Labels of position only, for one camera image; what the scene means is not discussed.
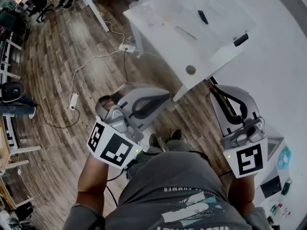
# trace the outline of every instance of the forearm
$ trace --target forearm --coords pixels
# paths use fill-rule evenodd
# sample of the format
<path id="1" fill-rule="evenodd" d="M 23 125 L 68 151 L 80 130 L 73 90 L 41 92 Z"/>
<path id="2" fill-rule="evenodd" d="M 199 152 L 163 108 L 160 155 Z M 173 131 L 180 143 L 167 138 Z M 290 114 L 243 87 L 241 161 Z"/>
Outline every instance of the forearm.
<path id="1" fill-rule="evenodd" d="M 255 184 L 254 175 L 235 178 L 229 189 L 229 203 L 244 215 L 248 211 L 254 209 Z"/>
<path id="2" fill-rule="evenodd" d="M 90 153 L 78 181 L 76 203 L 92 207 L 102 215 L 108 169 L 108 164 Z"/>

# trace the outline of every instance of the gray t-shirt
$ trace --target gray t-shirt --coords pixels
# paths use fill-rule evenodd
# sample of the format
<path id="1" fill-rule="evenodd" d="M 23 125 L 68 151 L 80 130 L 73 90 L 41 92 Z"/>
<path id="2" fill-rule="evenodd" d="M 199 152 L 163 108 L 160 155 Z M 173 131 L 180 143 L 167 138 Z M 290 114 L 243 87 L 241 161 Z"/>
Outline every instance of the gray t-shirt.
<path id="1" fill-rule="evenodd" d="M 105 219 L 74 205 L 64 230 L 270 230 L 261 207 L 244 217 L 227 200 L 207 161 L 189 152 L 164 152 L 145 164 Z"/>

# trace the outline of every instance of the sleeve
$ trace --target sleeve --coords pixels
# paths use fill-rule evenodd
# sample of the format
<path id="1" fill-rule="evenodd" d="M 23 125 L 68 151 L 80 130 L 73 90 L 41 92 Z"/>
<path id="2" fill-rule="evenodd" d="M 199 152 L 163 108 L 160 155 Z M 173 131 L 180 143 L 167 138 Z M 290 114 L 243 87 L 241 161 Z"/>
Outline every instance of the sleeve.
<path id="1" fill-rule="evenodd" d="M 248 225 L 253 227 L 253 230 L 271 230 L 262 207 L 256 207 L 243 218 Z"/>
<path id="2" fill-rule="evenodd" d="M 66 219 L 63 230 L 104 230 L 105 219 L 91 207 L 75 204 Z"/>

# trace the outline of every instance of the foot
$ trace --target foot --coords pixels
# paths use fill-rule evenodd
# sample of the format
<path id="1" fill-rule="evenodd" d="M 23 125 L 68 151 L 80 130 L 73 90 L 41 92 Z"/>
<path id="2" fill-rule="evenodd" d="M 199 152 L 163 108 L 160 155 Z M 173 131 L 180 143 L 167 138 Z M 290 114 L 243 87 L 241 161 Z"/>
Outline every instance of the foot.
<path id="1" fill-rule="evenodd" d="M 151 134 L 149 137 L 149 146 L 150 147 L 155 147 L 155 148 L 161 148 L 159 141 L 158 141 L 158 137 L 156 136 L 156 134 Z"/>
<path id="2" fill-rule="evenodd" d="M 181 140 L 181 136 L 181 130 L 177 128 L 172 132 L 169 140 Z"/>
<path id="3" fill-rule="evenodd" d="M 63 3 L 59 3 L 58 6 L 54 8 L 54 10 L 58 10 L 58 9 L 60 9 L 62 7 L 63 7 Z"/>
<path id="4" fill-rule="evenodd" d="M 34 107 L 34 112 L 32 114 L 29 114 L 29 118 L 32 119 L 35 115 L 35 112 L 36 112 L 36 107 Z"/>
<path id="5" fill-rule="evenodd" d="M 66 5 L 63 7 L 64 9 L 67 9 L 71 6 L 71 2 L 66 3 Z"/>

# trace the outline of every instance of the wooden floor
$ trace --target wooden floor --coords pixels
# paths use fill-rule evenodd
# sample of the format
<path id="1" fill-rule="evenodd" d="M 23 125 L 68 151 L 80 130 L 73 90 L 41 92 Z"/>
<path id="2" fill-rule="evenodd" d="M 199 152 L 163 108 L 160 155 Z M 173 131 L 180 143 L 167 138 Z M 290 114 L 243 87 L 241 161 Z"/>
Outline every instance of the wooden floor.
<path id="1" fill-rule="evenodd" d="M 113 23 L 114 30 L 131 35 L 130 24 L 122 14 L 135 0 L 94 0 L 105 20 Z M 44 110 L 46 119 L 58 126 L 75 122 L 77 113 L 68 109 L 71 81 L 74 71 L 94 55 L 110 54 L 118 49 L 122 36 L 105 33 L 91 9 L 83 1 L 71 8 L 50 12 L 45 23 L 35 23 L 31 17 L 32 33 L 23 45 L 15 50 L 13 72 L 22 77 L 26 93 Z M 154 53 L 150 45 L 145 50 Z M 169 66 L 160 58 L 145 54 L 137 59 L 137 52 L 126 55 L 128 79 L 131 82 L 153 84 L 172 94 L 180 82 Z M 38 229 L 59 230 L 76 198 L 77 182 L 88 150 L 86 141 L 95 121 L 95 102 L 102 95 L 110 94 L 126 82 L 123 53 L 91 61 L 76 74 L 73 92 L 79 92 L 77 108 L 80 120 L 73 127 L 56 129 L 45 124 L 42 110 L 35 117 L 16 118 L 17 133 L 22 146 L 41 145 L 21 158 L 29 159 L 21 166 L 22 175 L 32 196 L 35 211 L 32 221 Z M 229 170 L 219 143 L 221 133 L 209 99 L 206 83 L 200 83 L 181 100 L 169 106 L 145 132 L 142 146 L 148 147 L 148 136 L 155 132 L 164 141 L 172 129 L 181 128 L 184 139 L 195 150 L 204 151 L 217 174 Z M 109 177 L 119 173 L 110 168 Z M 12 180 L 20 180 L 13 173 Z M 109 183 L 116 199 L 127 184 L 125 176 Z M 105 192 L 105 212 L 109 214 L 115 204 Z"/>

